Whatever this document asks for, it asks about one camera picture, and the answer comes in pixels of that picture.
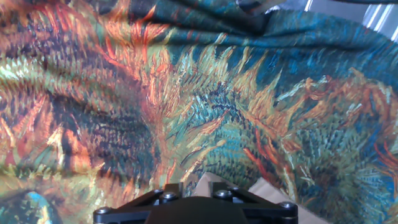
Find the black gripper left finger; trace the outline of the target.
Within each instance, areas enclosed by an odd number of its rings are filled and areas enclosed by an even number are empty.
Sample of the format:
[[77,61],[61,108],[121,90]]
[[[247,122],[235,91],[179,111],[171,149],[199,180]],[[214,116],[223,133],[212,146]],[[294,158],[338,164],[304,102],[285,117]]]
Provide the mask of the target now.
[[101,207],[93,212],[93,223],[144,222],[158,205],[183,198],[183,183],[166,184],[163,189],[152,190],[119,208]]

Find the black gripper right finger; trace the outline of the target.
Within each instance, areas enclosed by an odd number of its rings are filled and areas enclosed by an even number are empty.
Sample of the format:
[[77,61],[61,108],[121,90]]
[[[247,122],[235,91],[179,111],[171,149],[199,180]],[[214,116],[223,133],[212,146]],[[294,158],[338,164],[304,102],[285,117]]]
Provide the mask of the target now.
[[298,206],[292,202],[273,203],[225,182],[210,182],[209,189],[227,223],[298,223]]

